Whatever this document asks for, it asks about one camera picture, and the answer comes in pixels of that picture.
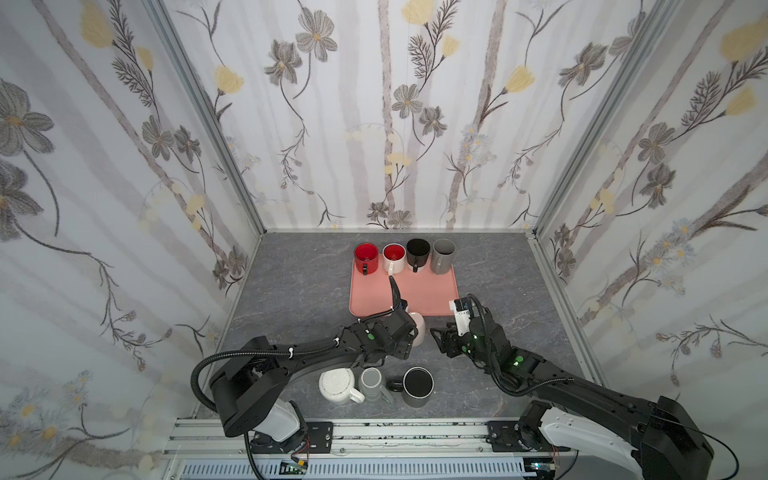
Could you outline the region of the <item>black mug grey rim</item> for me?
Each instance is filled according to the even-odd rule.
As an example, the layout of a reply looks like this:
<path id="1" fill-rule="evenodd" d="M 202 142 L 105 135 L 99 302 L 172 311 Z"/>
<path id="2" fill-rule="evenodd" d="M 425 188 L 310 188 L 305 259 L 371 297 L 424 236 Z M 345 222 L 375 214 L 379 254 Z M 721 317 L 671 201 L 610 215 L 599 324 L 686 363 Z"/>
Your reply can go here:
<path id="1" fill-rule="evenodd" d="M 388 379 L 388 391 L 400 393 L 403 401 L 412 408 L 427 404 L 435 387 L 433 375 L 423 367 L 411 367 L 401 377 Z"/>

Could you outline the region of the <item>red mug black handle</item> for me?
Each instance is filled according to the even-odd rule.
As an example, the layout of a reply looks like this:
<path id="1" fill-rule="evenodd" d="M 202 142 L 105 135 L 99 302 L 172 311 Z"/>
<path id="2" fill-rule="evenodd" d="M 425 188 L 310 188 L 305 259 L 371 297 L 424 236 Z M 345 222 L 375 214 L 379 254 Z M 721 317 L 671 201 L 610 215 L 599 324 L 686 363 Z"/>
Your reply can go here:
<path id="1" fill-rule="evenodd" d="M 379 267 L 379 249 L 373 243 L 362 243 L 354 250 L 354 265 L 363 276 L 375 273 Z"/>

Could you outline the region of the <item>black mug white base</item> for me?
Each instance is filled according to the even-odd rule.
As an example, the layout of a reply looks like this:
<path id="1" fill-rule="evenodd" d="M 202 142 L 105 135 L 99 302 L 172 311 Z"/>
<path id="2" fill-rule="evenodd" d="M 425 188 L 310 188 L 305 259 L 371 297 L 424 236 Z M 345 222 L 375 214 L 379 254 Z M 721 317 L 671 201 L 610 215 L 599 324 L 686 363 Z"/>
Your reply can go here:
<path id="1" fill-rule="evenodd" d="M 431 244 L 426 239 L 413 238 L 407 241 L 406 260 L 413 273 L 423 268 L 431 253 Z"/>

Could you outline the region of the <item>tall grey mug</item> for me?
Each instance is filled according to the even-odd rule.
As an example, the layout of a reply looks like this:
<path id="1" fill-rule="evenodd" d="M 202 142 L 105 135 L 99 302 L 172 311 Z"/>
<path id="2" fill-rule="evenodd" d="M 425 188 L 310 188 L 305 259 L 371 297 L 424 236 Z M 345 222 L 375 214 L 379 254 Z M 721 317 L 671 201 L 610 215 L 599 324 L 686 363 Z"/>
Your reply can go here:
<path id="1" fill-rule="evenodd" d="M 452 267 L 456 245 L 449 239 L 438 239 L 432 244 L 430 269 L 435 275 L 448 274 Z"/>

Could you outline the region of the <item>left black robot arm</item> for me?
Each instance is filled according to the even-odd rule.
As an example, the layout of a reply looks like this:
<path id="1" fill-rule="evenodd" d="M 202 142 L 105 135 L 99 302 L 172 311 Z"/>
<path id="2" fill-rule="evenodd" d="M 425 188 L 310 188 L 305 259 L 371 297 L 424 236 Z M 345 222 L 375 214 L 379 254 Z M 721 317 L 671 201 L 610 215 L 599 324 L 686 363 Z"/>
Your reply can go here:
<path id="1" fill-rule="evenodd" d="M 216 413 L 227 437 L 241 437 L 255 478 L 253 441 L 258 435 L 280 453 L 308 443 L 309 427 L 294 401 L 280 396 L 294 378 L 319 370 L 368 368 L 386 358 L 409 358 L 425 327 L 407 311 L 393 277 L 388 278 L 392 306 L 341 327 L 329 338 L 302 344 L 272 344 L 255 337 L 243 347 L 202 359 L 192 369 L 190 388 L 196 400 Z"/>

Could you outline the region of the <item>pale pink mug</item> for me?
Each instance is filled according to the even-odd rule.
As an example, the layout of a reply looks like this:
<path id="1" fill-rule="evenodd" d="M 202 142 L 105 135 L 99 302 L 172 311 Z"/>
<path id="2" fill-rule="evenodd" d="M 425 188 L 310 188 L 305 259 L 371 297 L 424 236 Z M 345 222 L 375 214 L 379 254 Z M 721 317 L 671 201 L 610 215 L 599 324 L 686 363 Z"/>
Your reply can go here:
<path id="1" fill-rule="evenodd" d="M 425 318 L 420 313 L 410 312 L 409 315 L 416 325 L 417 333 L 412 342 L 412 347 L 416 348 L 424 342 L 427 333 L 426 322 Z"/>

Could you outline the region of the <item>white mug red inside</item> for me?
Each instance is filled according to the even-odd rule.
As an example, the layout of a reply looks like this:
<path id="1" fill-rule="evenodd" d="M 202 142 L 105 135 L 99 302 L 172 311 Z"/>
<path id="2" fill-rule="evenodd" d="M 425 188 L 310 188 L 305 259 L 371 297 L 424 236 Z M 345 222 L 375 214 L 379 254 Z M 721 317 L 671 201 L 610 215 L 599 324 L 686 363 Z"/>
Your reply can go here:
<path id="1" fill-rule="evenodd" d="M 388 276 L 394 276 L 405 269 L 406 249 L 398 243 L 390 243 L 383 248 L 383 267 Z"/>

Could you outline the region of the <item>small grey mug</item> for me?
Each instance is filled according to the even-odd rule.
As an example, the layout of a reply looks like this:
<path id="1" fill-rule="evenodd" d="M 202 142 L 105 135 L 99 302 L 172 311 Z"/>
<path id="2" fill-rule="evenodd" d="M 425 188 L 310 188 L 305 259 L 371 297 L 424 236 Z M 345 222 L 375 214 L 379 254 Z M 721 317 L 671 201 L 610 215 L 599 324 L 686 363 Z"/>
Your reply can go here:
<path id="1" fill-rule="evenodd" d="M 382 372 L 378 368 L 364 369 L 360 373 L 358 386 L 366 401 L 384 400 L 390 404 L 394 403 L 394 397 L 387 390 Z"/>

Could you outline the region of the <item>pink plastic tray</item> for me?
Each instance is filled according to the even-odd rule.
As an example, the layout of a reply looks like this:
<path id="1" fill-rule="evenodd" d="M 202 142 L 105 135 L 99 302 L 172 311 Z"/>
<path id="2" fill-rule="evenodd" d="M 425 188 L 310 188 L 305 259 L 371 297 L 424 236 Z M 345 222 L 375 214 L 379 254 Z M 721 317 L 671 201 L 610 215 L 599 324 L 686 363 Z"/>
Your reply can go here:
<path id="1" fill-rule="evenodd" d="M 452 314 L 450 304 L 459 298 L 453 270 L 436 275 L 429 266 L 414 273 L 406 266 L 394 275 L 401 297 L 408 310 L 422 316 L 437 317 Z M 363 275 L 356 267 L 352 270 L 349 310 L 357 317 L 367 317 L 386 311 L 393 306 L 385 258 L 379 255 L 379 266 L 373 274 Z"/>

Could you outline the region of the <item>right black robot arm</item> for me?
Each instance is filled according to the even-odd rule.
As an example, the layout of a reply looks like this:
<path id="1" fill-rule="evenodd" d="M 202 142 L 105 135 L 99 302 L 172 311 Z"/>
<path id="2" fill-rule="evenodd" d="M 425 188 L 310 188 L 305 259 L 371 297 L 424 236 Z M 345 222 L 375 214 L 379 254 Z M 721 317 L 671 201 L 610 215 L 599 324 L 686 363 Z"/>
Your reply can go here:
<path id="1" fill-rule="evenodd" d="M 467 307 L 468 321 L 449 322 L 430 333 L 441 353 L 471 360 L 511 397 L 529 397 L 518 438 L 534 448 L 555 440 L 547 424 L 571 414 L 592 422 L 627 446 L 627 464 L 645 479 L 705 479 L 714 437 L 700 430 L 685 408 L 662 396 L 656 401 L 622 394 L 575 376 L 544 357 L 514 346 L 489 309 Z"/>

